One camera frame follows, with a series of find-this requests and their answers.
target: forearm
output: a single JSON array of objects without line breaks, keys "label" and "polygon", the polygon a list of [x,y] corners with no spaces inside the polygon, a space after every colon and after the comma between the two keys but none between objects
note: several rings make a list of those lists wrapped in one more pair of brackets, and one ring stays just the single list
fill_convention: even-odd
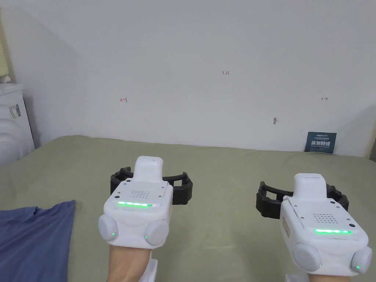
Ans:
[{"label": "forearm", "polygon": [[314,275],[309,274],[310,282],[350,282],[348,276],[329,276],[329,275]]},{"label": "forearm", "polygon": [[151,250],[110,246],[107,282],[138,282],[149,262]]}]

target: green led light strip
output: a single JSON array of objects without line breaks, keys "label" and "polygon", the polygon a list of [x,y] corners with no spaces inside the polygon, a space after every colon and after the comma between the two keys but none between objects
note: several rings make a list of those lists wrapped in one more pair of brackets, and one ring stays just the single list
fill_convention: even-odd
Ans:
[{"label": "green led light strip", "polygon": [[138,206],[138,207],[148,207],[153,206],[151,204],[142,204],[142,203],[131,203],[131,202],[118,202],[120,206]]},{"label": "green led light strip", "polygon": [[331,233],[337,233],[337,234],[351,234],[351,231],[347,230],[331,230],[331,229],[314,229],[315,232],[317,233],[326,233],[326,234],[331,234]]}]

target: white controller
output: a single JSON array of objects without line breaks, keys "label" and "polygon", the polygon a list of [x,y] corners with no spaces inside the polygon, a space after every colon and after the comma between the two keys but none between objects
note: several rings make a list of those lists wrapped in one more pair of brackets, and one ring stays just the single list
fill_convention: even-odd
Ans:
[{"label": "white controller", "polygon": [[[141,156],[133,178],[122,181],[104,205],[99,231],[114,246],[155,249],[169,232],[173,187],[162,180],[163,160]],[[154,282],[157,260],[151,259],[140,281]]]},{"label": "white controller", "polygon": [[307,273],[355,276],[371,263],[368,236],[350,214],[326,195],[320,174],[295,175],[292,197],[285,196],[280,227],[294,264],[302,274],[287,282],[305,282]]}]

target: poster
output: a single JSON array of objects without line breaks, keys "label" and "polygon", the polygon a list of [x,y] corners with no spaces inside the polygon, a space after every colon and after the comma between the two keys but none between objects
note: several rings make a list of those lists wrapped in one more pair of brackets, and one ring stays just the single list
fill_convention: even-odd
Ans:
[{"label": "poster", "polygon": [[308,132],[304,152],[320,152],[332,154],[337,133]]}]

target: bed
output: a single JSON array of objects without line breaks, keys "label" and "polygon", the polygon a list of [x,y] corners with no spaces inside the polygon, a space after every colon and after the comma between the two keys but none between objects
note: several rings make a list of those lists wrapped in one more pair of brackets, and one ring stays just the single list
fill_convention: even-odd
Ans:
[{"label": "bed", "polygon": [[[108,245],[98,218],[110,193],[110,176],[134,167],[140,155],[164,160],[164,175],[186,171],[193,198],[174,206],[170,234],[158,259],[157,282],[283,281],[295,273],[278,221],[255,208],[260,181],[291,190],[296,173],[320,173],[350,201],[349,212],[376,250],[376,162],[319,153],[195,147],[67,136],[0,170],[0,209],[49,208],[76,200],[69,282],[105,281]],[[371,282],[376,259],[366,275]]]}]

